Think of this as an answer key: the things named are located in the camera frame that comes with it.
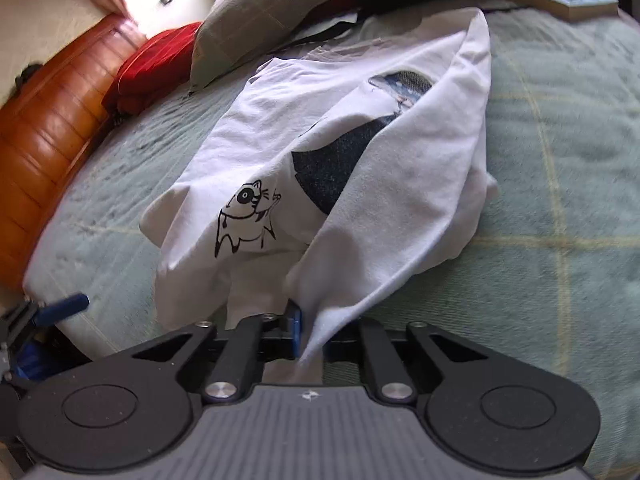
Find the wooden headboard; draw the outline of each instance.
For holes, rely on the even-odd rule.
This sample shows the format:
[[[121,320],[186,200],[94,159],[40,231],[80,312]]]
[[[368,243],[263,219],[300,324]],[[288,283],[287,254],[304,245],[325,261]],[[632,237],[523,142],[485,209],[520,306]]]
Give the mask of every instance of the wooden headboard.
[[[102,97],[145,43],[114,14],[67,45],[0,108],[0,283],[21,290],[38,238],[110,129]]]

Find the bed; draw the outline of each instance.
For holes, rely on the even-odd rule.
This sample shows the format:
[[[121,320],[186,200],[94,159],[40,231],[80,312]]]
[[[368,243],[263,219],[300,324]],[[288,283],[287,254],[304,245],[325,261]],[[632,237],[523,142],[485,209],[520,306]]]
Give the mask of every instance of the bed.
[[[401,34],[442,8],[369,18],[330,44]],[[415,276],[371,315],[390,328],[426,319],[577,381],[602,412],[588,470],[632,478],[640,472],[640,32],[619,18],[568,25],[533,9],[488,9],[486,18],[487,161],[500,197],[459,258]],[[26,273],[7,284],[22,278],[43,301],[86,293],[90,309],[61,329],[89,357],[163,332],[152,300],[158,249],[140,233],[140,215],[266,59],[191,96],[181,86],[114,129],[33,235]],[[353,383],[356,373],[327,366],[324,379]]]

